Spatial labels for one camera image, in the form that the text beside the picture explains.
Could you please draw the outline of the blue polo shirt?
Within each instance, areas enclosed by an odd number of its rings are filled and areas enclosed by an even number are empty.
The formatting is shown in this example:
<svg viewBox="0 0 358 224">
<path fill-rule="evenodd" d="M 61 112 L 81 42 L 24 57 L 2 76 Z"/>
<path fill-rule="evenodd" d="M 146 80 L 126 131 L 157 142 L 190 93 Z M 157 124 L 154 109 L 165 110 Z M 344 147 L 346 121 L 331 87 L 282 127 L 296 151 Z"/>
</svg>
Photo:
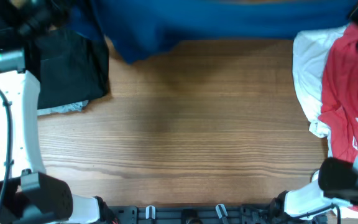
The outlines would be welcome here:
<svg viewBox="0 0 358 224">
<path fill-rule="evenodd" d="M 108 37 L 124 61 L 134 63 L 183 40 L 292 39 L 303 30 L 340 27 L 355 5 L 354 0 L 77 1 L 67 26 L 91 40 Z"/>
</svg>

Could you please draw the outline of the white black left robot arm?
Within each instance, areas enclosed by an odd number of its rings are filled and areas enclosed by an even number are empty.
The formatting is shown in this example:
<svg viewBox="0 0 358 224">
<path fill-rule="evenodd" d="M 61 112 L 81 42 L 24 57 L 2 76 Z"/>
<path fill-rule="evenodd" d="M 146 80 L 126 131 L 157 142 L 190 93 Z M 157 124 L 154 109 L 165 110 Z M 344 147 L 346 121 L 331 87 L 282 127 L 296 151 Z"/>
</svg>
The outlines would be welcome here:
<svg viewBox="0 0 358 224">
<path fill-rule="evenodd" d="M 39 56 L 33 42 L 73 1 L 0 1 L 0 223 L 97 223 L 103 204 L 46 173 L 39 146 Z"/>
</svg>

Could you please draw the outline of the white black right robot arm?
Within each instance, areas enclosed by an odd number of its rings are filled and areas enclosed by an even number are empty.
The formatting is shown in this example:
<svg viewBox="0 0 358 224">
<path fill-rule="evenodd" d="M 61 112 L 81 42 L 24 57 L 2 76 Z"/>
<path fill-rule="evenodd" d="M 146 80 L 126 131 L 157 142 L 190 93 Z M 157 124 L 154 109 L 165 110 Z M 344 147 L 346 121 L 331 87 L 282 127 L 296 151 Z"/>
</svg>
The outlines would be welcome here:
<svg viewBox="0 0 358 224">
<path fill-rule="evenodd" d="M 358 218 L 358 3 L 350 22 L 304 30 L 293 43 L 293 81 L 310 131 L 328 141 L 328 156 L 309 184 L 274 198 L 270 223 L 306 223 L 327 211 Z"/>
</svg>

